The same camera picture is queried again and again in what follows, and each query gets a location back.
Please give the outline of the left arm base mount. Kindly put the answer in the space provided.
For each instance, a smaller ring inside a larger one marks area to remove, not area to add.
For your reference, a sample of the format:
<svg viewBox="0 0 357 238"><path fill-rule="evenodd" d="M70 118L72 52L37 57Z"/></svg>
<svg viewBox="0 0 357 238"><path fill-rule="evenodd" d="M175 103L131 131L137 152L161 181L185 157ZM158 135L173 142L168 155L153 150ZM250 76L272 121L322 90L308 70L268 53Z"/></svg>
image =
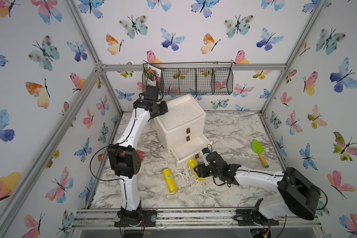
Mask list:
<svg viewBox="0 0 357 238"><path fill-rule="evenodd" d="M115 227L155 227L157 221L156 210L141 208L141 203L135 210L126 210L121 207L115 217Z"/></svg>

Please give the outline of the yellow trash bag roll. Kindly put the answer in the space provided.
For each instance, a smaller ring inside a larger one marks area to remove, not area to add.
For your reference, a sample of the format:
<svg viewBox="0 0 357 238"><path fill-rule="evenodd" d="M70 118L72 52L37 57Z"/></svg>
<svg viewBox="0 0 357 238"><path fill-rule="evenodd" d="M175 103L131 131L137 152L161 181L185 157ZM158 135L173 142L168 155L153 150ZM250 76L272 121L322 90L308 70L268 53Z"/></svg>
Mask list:
<svg viewBox="0 0 357 238"><path fill-rule="evenodd" d="M165 181L167 183L169 193L174 193L174 192L178 191L171 170L165 169L163 171L163 175L164 175Z"/></svg>
<svg viewBox="0 0 357 238"><path fill-rule="evenodd" d="M203 181L204 178L200 178L197 173L194 171L194 168L198 165L198 162L196 161L196 159L192 158L188 161L188 165L193 173L193 175L199 180L199 181Z"/></svg>

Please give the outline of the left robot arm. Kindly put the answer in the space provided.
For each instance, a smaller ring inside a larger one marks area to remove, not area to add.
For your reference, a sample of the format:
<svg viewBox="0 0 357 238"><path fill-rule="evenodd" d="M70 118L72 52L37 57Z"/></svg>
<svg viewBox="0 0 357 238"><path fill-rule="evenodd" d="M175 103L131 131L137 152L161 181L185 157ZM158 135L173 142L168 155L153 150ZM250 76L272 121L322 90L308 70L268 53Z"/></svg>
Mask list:
<svg viewBox="0 0 357 238"><path fill-rule="evenodd" d="M151 119L168 112L166 101L138 99L135 101L130 121L119 140L108 147L108 157L116 180L120 182L123 196L122 209L136 211L141 204L137 189L137 174L141 157L137 145L144 127Z"/></svg>

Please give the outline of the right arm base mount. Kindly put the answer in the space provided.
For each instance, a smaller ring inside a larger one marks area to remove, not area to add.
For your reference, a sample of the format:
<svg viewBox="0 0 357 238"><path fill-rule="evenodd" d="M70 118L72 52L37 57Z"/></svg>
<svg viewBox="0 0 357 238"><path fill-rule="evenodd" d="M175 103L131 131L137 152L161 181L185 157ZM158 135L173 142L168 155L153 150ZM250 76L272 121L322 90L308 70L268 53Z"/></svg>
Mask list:
<svg viewBox="0 0 357 238"><path fill-rule="evenodd" d="M239 226L279 226L279 222L274 219L268 219L259 212L263 198L259 199L253 208L237 209L233 220L238 222Z"/></svg>

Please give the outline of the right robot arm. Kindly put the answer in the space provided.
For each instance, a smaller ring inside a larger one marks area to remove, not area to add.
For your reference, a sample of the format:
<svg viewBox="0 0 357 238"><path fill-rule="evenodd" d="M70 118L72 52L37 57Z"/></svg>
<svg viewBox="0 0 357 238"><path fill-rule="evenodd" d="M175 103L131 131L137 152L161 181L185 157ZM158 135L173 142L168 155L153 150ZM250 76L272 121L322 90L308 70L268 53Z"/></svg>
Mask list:
<svg viewBox="0 0 357 238"><path fill-rule="evenodd" d="M204 164L193 168L200 178L219 179L223 185L249 185L275 192L271 198L260 198L248 217L265 225L276 217L296 215L304 220L313 220L321 196L321 190L297 169L263 171L239 164L228 164L216 151L208 153Z"/></svg>

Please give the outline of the white top drawer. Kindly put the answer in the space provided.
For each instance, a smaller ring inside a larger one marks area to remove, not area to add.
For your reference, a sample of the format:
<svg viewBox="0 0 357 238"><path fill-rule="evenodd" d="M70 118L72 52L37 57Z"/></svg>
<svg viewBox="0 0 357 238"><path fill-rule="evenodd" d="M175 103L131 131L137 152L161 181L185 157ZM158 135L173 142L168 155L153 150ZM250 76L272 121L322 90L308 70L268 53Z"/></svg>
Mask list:
<svg viewBox="0 0 357 238"><path fill-rule="evenodd" d="M188 121L189 117L163 118L155 120L156 128L160 130L166 141L186 140L187 136L198 137L203 134L205 117L199 117Z"/></svg>

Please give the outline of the white bottom drawer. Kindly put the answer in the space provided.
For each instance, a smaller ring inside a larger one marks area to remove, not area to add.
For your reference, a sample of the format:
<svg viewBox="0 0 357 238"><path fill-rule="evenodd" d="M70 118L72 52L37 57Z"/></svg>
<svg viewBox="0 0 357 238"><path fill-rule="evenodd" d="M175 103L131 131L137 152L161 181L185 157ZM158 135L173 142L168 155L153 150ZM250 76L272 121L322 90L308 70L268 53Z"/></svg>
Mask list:
<svg viewBox="0 0 357 238"><path fill-rule="evenodd" d="M172 156L176 159L176 167L181 168L188 164L190 159L196 159L201 157L202 149L207 147L207 145L212 145L213 142L209 141L204 134L196 137L195 139L190 139L189 141L184 141L182 144L174 144L174 147L170 149Z"/></svg>

